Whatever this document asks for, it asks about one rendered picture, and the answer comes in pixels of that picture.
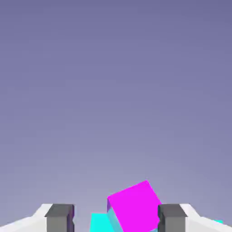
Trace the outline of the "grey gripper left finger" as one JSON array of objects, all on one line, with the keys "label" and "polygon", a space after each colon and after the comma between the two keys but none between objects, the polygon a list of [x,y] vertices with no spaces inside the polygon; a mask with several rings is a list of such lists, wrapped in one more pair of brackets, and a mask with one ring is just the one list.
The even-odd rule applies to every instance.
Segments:
[{"label": "grey gripper left finger", "polygon": [[0,227],[0,232],[74,232],[74,205],[43,203],[30,217]]}]

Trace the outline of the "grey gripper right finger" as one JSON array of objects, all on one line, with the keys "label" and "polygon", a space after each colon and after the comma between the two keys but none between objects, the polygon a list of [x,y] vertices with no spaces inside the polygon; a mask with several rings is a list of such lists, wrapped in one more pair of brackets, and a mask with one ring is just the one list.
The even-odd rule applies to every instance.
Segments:
[{"label": "grey gripper right finger", "polygon": [[232,232],[232,227],[201,217],[189,203],[158,206],[158,232]]}]

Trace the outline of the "large cyan box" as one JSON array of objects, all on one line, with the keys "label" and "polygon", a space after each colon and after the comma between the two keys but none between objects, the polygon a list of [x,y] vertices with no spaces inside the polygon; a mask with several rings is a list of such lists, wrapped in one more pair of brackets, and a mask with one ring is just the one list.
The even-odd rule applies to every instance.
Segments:
[{"label": "large cyan box", "polygon": [[139,226],[137,222],[129,223],[129,227],[123,227],[115,215],[107,213],[93,213],[90,232],[158,232],[158,225],[149,229],[146,225]]}]

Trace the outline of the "small magenta cube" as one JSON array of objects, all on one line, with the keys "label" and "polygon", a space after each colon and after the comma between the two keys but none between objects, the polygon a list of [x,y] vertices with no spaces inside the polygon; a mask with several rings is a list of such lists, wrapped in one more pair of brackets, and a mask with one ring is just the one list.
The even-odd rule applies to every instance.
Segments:
[{"label": "small magenta cube", "polygon": [[151,232],[159,224],[161,201],[145,180],[107,197],[107,216],[114,232]]}]

